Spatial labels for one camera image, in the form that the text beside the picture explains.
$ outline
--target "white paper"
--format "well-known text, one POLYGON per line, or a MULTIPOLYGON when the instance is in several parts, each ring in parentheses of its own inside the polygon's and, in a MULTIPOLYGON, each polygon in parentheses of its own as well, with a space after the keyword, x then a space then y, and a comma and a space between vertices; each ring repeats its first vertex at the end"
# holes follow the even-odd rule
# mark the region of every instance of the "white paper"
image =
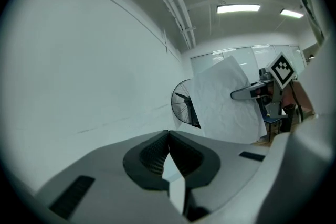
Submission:
POLYGON ((231 92, 250 86, 233 56, 197 74, 187 87, 206 137, 250 144, 267 134, 255 100, 233 100, 231 92))

